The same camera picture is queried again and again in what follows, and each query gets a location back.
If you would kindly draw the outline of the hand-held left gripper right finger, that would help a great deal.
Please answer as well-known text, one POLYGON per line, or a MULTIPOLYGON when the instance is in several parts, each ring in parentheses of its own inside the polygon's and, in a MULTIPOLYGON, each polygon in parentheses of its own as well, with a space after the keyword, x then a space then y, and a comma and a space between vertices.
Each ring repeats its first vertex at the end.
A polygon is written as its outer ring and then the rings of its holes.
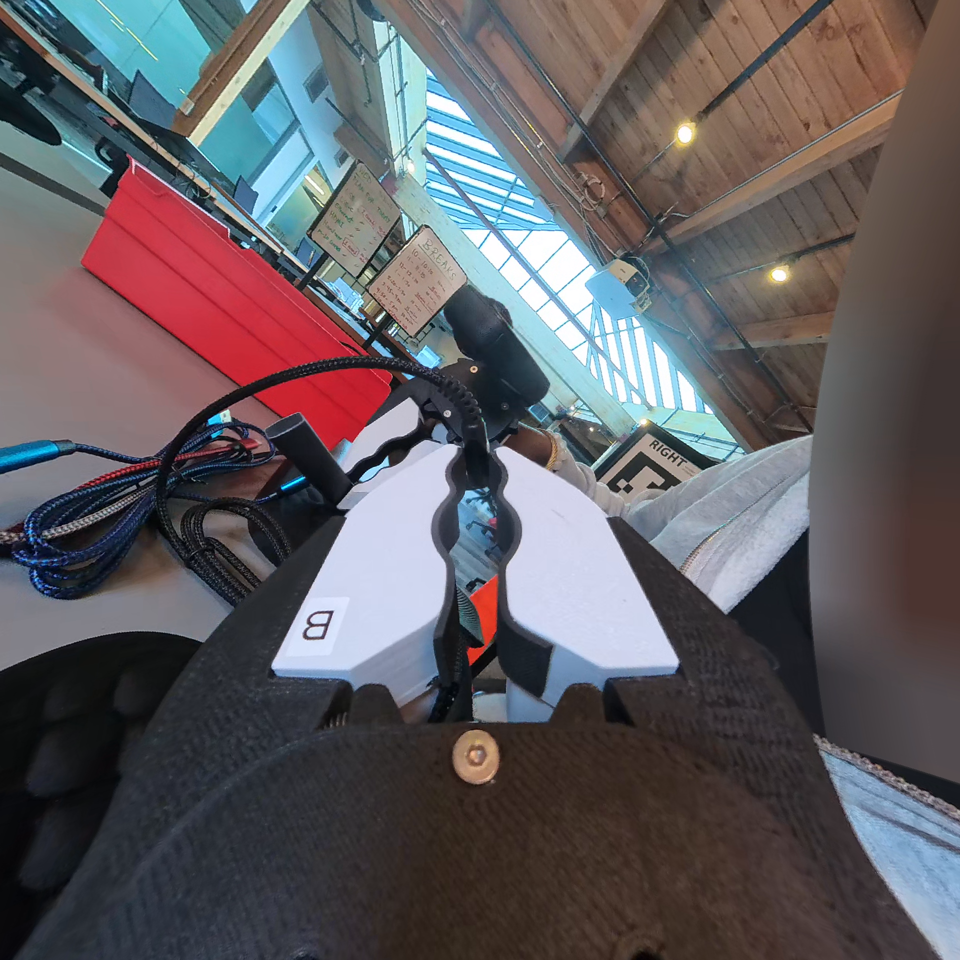
POLYGON ((490 482, 506 720, 546 722, 570 687, 675 675, 678 654, 606 513, 509 448, 491 453, 490 482))

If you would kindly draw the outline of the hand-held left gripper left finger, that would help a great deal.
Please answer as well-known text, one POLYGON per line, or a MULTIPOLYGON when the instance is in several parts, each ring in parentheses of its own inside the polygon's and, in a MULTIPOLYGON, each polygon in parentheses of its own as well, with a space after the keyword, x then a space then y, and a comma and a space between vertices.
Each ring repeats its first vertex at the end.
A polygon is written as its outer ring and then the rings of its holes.
POLYGON ((346 515, 271 663, 275 676, 380 685, 397 704, 450 682, 460 449, 421 447, 346 515))

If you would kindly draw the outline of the grey usb hub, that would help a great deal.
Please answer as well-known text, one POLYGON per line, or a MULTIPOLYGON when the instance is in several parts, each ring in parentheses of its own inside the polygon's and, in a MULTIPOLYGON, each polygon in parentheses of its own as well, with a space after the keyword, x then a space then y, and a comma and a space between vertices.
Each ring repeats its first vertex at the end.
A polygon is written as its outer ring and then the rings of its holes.
POLYGON ((266 428, 265 436, 328 506, 338 507, 352 490, 354 483, 304 414, 282 417, 266 428))

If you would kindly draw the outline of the red plastic bin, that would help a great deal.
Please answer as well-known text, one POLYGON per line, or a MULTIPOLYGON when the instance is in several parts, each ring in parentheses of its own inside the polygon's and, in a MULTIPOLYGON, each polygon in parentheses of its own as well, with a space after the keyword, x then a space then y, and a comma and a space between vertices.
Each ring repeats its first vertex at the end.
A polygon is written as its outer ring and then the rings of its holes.
POLYGON ((358 344, 229 229, 131 161, 81 258, 95 278, 240 386, 358 344))

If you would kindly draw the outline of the person's right hand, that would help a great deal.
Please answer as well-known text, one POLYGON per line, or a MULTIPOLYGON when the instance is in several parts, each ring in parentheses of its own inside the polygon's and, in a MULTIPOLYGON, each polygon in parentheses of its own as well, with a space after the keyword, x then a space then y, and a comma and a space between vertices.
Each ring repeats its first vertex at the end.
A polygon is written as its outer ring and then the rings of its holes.
POLYGON ((563 448, 556 435, 521 424, 510 442, 512 450, 536 465, 551 473, 557 471, 563 448))

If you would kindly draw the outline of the handwritten whiteboard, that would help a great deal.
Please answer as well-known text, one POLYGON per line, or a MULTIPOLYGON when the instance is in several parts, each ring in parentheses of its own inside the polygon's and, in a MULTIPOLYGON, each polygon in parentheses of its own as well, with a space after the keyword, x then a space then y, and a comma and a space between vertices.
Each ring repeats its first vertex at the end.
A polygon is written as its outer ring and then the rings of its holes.
POLYGON ((469 281, 434 229, 422 225, 367 292, 407 335, 418 335, 469 281))
POLYGON ((306 236, 359 279, 401 220, 402 210, 378 177, 355 160, 306 236))

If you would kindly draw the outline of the black white tag sign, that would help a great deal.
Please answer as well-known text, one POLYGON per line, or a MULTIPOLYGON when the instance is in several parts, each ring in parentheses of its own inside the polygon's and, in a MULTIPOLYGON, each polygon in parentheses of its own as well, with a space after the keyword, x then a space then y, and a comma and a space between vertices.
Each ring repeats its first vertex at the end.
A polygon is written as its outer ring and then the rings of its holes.
POLYGON ((639 502, 701 474, 719 462, 643 419, 592 465, 596 480, 625 502, 639 502))

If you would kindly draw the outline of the black quilted cushion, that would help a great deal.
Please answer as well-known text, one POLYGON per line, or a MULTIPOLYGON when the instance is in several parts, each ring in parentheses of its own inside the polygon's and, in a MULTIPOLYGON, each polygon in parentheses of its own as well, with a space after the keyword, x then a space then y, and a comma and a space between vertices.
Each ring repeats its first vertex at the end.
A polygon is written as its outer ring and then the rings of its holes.
POLYGON ((129 754, 201 645, 121 631, 2 670, 2 958, 17 955, 71 881, 129 754))

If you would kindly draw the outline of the black computer monitor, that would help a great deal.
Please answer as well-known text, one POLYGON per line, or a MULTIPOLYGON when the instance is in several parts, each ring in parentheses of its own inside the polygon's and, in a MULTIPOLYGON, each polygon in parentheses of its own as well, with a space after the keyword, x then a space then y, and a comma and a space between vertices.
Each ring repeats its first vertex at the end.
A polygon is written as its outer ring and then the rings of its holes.
POLYGON ((137 69, 130 85, 128 106, 144 122, 172 131, 177 108, 137 69))

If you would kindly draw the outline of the light blue jeans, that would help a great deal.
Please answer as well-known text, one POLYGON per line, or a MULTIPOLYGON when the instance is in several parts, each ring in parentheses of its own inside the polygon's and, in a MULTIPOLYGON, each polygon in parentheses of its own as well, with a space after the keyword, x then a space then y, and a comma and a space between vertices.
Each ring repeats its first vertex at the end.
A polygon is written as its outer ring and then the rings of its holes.
POLYGON ((958 783, 814 736, 874 868, 940 958, 959 957, 958 783))

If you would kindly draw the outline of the black office chair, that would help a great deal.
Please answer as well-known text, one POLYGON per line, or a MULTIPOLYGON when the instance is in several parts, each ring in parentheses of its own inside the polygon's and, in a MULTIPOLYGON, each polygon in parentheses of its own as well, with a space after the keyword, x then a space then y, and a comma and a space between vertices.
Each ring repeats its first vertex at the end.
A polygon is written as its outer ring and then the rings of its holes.
POLYGON ((63 138, 56 126, 27 99, 30 90, 51 93, 56 87, 58 72, 21 38, 5 28, 2 28, 1 59, 3 64, 21 74, 16 85, 1 80, 2 122, 30 138, 60 147, 63 138))

